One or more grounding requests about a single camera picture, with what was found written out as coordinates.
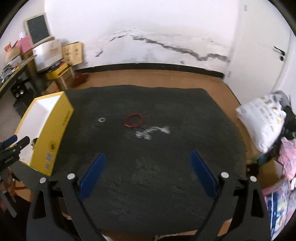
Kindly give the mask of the yellow white open box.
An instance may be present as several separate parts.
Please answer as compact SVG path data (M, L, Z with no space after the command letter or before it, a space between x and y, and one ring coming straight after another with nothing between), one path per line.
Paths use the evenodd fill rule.
M64 91L35 98L23 115L15 134L30 143L21 150L20 161L28 167L51 176L69 120L74 112ZM31 141L38 138L34 149Z

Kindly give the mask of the brown cardboard box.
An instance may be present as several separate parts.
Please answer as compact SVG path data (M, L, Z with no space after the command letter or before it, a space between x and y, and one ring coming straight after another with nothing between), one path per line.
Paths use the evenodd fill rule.
M46 74L47 87L42 95L52 94L72 88L74 83L74 75L70 69L65 69L61 74Z

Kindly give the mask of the yellow black flat box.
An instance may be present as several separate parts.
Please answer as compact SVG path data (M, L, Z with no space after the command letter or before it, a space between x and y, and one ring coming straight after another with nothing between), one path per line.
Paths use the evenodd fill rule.
M67 63L62 63L56 70L51 70L48 73L46 73L46 78L48 80L59 78L68 69L69 65Z

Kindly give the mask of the white printed pillow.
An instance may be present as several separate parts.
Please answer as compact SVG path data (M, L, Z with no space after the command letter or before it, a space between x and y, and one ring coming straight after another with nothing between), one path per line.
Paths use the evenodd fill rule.
M282 91L255 98L236 108L238 119L247 129L257 150L267 153L278 139L287 116L283 110L289 104Z

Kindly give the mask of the black desk with shelf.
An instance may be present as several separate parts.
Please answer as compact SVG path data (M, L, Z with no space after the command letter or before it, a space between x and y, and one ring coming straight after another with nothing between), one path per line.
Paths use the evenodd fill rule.
M18 80L18 77L21 76L24 72L29 78L29 82L32 85L33 90L34 91L37 90L37 86L35 82L37 78L34 77L34 75L31 73L30 68L28 66L28 64L34 61L35 58L36 58L36 55L33 55L27 60L23 61L20 67L6 80L4 84L1 85L1 98L5 95L7 90L10 89L13 84L16 83L16 81Z

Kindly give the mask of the black speaker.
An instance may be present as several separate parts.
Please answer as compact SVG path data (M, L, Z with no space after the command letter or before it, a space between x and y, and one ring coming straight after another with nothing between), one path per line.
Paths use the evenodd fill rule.
M26 84L18 82L11 87L11 92L16 100L22 100L29 94L34 94L34 91L31 88L27 87Z

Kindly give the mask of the black patterned table mat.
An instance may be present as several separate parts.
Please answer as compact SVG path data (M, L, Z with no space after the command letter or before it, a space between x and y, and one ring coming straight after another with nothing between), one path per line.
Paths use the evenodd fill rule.
M98 152L104 170L83 204L98 228L166 235L197 229L212 206L190 163L245 176L238 128L204 89L131 85L67 90L74 107L52 180L82 175Z

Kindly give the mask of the pink box on shelf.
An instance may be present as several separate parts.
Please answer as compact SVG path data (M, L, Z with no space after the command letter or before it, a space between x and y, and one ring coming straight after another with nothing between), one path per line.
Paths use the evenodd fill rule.
M20 49L20 54L24 54L27 51L31 50L33 48L32 40L29 35L26 35L25 37L19 39L15 46Z

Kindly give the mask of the brown paper gift bag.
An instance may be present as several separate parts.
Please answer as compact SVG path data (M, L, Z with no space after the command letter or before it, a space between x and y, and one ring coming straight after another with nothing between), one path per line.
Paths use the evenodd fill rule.
M62 48L63 59L70 66L75 66L83 62L83 43L74 42Z

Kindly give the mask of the pink printed bedding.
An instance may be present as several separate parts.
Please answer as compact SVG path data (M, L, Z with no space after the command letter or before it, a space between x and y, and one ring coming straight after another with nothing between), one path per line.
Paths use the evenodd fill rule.
M283 177L262 190L267 205L271 240L274 240L295 212L295 139L281 139L278 161L283 165Z

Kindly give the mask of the red cloth on floor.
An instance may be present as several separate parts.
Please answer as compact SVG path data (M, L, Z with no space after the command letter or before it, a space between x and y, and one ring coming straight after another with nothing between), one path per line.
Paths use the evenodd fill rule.
M76 75L73 81L73 88L80 86L81 84L84 84L88 80L89 74L88 73L82 73Z

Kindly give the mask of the small framed chalkboard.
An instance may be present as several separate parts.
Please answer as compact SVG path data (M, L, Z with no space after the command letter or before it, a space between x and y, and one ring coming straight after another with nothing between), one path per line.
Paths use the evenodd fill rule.
M37 47L53 38L46 13L38 14L23 21L23 27L30 36L33 47Z

